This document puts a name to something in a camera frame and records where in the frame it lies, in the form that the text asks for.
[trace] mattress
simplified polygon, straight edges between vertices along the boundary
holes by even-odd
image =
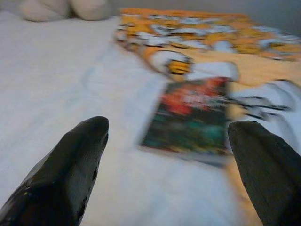
[[[0,206],[68,130],[101,115],[109,141],[81,225],[241,226],[223,169],[137,149],[169,80],[113,43],[118,22],[0,12]]]

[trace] white sheet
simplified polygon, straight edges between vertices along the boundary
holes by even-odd
[[[136,149],[167,80],[112,43],[117,23],[0,12],[0,206],[64,133],[102,115],[109,142],[83,226],[242,225],[221,169]]]

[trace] pillow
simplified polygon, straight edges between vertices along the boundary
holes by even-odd
[[[25,0],[20,11],[26,20],[45,22],[67,18],[70,7],[68,0]]]
[[[107,0],[71,0],[71,6],[83,20],[103,20],[111,15]]]

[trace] comic book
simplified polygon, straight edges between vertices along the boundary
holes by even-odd
[[[144,134],[143,150],[222,164],[225,148],[227,79],[169,83]]]

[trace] book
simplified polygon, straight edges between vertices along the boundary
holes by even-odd
[[[227,78],[174,82],[166,86],[140,142],[140,149],[187,160],[223,164]]]

